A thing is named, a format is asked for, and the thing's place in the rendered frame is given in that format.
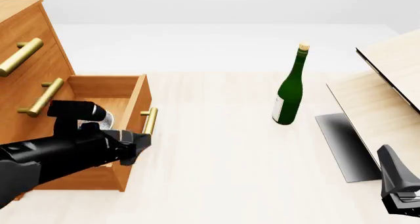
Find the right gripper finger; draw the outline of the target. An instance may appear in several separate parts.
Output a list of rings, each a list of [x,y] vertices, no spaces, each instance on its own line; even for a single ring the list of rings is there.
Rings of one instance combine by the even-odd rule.
[[[381,146],[377,154],[381,166],[382,194],[420,190],[420,178],[403,164],[390,145]]]

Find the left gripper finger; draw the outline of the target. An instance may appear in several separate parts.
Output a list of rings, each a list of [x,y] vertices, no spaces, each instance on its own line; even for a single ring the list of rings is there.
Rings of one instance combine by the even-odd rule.
[[[137,149],[135,147],[124,148],[119,158],[122,166],[131,166],[137,159]]]
[[[152,144],[152,135],[148,133],[133,133],[133,144],[135,148],[135,158]]]

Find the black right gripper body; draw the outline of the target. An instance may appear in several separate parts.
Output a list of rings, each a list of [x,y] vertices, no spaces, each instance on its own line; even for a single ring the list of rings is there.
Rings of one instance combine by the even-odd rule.
[[[420,217],[420,190],[381,191],[382,202],[389,214]]]

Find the open wooden drawer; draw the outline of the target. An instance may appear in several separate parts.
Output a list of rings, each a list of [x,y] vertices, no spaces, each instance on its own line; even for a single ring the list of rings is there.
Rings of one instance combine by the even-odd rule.
[[[70,76],[58,92],[58,100],[92,101],[114,115],[113,128],[142,133],[152,103],[146,75]],[[131,166],[113,162],[89,168],[40,186],[37,190],[118,190],[124,192]]]

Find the green wine bottle with cork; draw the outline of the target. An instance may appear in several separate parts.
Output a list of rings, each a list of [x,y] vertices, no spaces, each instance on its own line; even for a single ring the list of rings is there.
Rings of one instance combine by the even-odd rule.
[[[299,43],[293,67],[278,89],[271,115],[277,124],[290,125],[295,120],[303,97],[302,73],[309,48],[308,42]]]

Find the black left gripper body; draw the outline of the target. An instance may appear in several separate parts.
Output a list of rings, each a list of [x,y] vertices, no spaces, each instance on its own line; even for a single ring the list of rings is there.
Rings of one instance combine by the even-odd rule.
[[[126,130],[119,130],[119,131],[131,133],[130,131],[126,131]],[[115,140],[113,137],[110,137],[103,131],[100,130],[100,132],[103,134],[105,142],[106,142],[106,150],[105,150],[105,155],[104,155],[104,160],[106,162],[115,162],[115,161],[120,160],[119,157],[120,157],[121,151],[124,148],[131,147],[131,144],[125,145]]]

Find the pale wooden board, black edge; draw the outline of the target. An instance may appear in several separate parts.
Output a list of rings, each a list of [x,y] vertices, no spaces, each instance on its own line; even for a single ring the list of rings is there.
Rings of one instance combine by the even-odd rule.
[[[420,113],[420,29],[358,47],[356,52]]]

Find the speckled black bowl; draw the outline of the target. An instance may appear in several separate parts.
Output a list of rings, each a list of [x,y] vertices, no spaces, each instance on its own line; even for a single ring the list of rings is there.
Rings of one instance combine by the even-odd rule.
[[[125,145],[129,145],[133,142],[133,135],[128,132],[119,131],[114,129],[114,115],[110,113],[109,111],[106,111],[105,117],[102,121],[87,121],[87,120],[78,120],[77,121],[77,128],[78,129],[87,129],[88,126],[85,124],[93,123],[95,126],[109,135],[110,137],[113,137],[115,140],[119,141],[120,143],[123,143]]]

